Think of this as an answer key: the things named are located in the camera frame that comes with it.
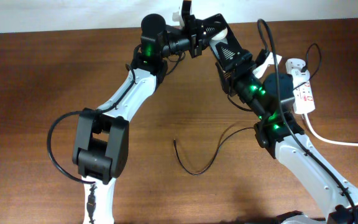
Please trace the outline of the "black flip smartphone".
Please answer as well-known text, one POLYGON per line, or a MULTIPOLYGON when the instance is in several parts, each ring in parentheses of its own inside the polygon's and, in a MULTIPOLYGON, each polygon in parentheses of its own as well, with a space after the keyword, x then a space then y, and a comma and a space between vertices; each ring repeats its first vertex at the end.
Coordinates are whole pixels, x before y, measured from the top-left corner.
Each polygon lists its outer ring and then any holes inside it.
POLYGON ((227 36, 227 33, 228 33, 228 30, 227 30, 227 27, 226 27, 223 30, 219 31, 216 35, 214 35, 211 38, 211 40, 213 40, 213 41, 223 40, 227 36))

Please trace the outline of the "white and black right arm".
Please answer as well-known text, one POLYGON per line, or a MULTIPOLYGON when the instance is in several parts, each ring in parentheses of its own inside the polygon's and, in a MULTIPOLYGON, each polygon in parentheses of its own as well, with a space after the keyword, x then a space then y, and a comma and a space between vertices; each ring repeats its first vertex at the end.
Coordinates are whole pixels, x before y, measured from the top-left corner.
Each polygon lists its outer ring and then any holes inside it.
POLYGON ((293 76, 274 71, 260 81, 265 64, 277 67, 280 63, 275 49, 262 50, 265 59, 260 61, 228 40, 213 41, 209 46, 224 92, 237 95, 259 117, 254 124, 259 146, 299 180, 326 223, 358 223, 358 188, 318 152, 293 116, 293 76))

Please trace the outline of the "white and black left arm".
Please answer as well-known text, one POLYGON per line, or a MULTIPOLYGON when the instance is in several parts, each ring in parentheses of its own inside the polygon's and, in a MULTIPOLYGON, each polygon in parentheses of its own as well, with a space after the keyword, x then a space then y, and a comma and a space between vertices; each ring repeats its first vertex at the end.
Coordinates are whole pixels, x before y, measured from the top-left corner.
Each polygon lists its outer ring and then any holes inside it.
POLYGON ((184 23, 177 29, 168 26, 159 14, 145 16, 140 44, 126 67, 124 83, 96 110, 81 111, 72 161, 85 188, 84 223, 114 223, 114 185, 129 154, 129 124, 168 75, 166 59, 183 52, 200 56, 211 40, 227 35, 227 24, 220 14, 203 20, 193 15, 182 18, 184 23))

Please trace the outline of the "white USB charger adapter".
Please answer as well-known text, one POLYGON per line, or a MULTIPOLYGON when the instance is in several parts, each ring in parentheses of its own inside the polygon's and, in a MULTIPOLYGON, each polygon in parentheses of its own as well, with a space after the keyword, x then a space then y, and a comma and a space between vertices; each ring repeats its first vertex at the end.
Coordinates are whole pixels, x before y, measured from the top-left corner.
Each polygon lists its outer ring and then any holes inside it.
POLYGON ((310 78, 310 73, 308 70, 302 72, 300 69, 293 68, 289 71, 289 74, 293 77, 294 84, 307 82, 310 78))

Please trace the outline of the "white power strip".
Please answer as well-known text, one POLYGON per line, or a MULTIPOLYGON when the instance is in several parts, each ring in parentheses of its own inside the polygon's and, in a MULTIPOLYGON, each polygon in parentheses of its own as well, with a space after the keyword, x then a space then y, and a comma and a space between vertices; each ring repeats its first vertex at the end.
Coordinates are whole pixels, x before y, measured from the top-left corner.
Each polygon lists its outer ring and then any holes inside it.
MULTIPOLYGON (((287 73, 293 68, 300 69, 302 72, 303 68, 306 66, 306 62, 300 58, 290 58, 286 61, 285 67, 287 73)), ((295 97, 295 102, 293 104, 293 109, 295 114, 308 114, 315 110, 314 98, 311 91, 310 81, 293 84, 294 90, 293 94, 295 97)))

